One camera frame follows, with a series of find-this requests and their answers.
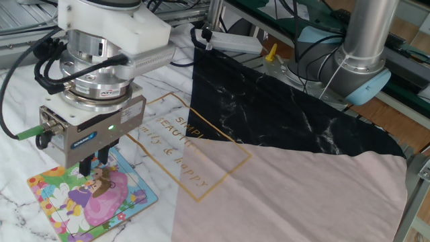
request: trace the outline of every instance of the purple dress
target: purple dress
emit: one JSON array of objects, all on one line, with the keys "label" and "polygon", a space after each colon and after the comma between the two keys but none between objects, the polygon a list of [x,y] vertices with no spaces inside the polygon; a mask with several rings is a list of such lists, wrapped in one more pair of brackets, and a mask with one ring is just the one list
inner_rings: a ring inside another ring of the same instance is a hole
[{"label": "purple dress", "polygon": [[79,188],[69,192],[69,198],[73,202],[76,202],[76,204],[81,205],[83,208],[87,205],[91,195],[93,194],[85,188]]}]

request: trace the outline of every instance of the green cable connector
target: green cable connector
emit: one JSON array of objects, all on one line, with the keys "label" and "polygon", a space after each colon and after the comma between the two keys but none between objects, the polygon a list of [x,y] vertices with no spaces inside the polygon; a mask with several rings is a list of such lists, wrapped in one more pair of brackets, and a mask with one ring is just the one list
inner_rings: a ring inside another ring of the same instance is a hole
[{"label": "green cable connector", "polygon": [[18,137],[18,140],[25,140],[38,134],[42,134],[44,131],[45,130],[43,129],[43,127],[41,125],[38,125],[34,128],[19,133],[16,136]]}]

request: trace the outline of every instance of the children's puzzle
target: children's puzzle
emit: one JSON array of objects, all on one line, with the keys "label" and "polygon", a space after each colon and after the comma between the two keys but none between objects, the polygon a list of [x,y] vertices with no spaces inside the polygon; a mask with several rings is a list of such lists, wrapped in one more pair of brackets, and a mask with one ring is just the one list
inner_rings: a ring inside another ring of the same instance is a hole
[{"label": "children's puzzle", "polygon": [[55,167],[28,179],[55,232],[63,242],[89,242],[157,201],[157,196],[112,148],[108,163],[96,158],[91,175],[79,164]]}]

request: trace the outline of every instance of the white plastic bracket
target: white plastic bracket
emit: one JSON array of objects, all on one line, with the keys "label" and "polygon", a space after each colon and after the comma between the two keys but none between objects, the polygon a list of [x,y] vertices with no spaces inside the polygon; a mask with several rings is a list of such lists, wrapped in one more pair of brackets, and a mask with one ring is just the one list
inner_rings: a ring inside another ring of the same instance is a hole
[{"label": "white plastic bracket", "polygon": [[143,4],[130,12],[104,9],[80,0],[58,2],[58,26],[100,36],[130,54],[167,45],[171,30]]}]

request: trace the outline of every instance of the black marble-pattern cloth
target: black marble-pattern cloth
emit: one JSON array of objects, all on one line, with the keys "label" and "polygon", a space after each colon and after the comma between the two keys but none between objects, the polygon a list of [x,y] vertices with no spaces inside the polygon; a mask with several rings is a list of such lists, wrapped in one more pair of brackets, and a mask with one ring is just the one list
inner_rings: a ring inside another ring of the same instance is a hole
[{"label": "black marble-pattern cloth", "polygon": [[[404,157],[383,130],[247,68],[222,52],[204,54],[196,48],[194,60],[200,61],[193,70],[191,107],[237,143],[332,155],[374,151]],[[192,112],[189,123],[205,138],[223,140]]]}]

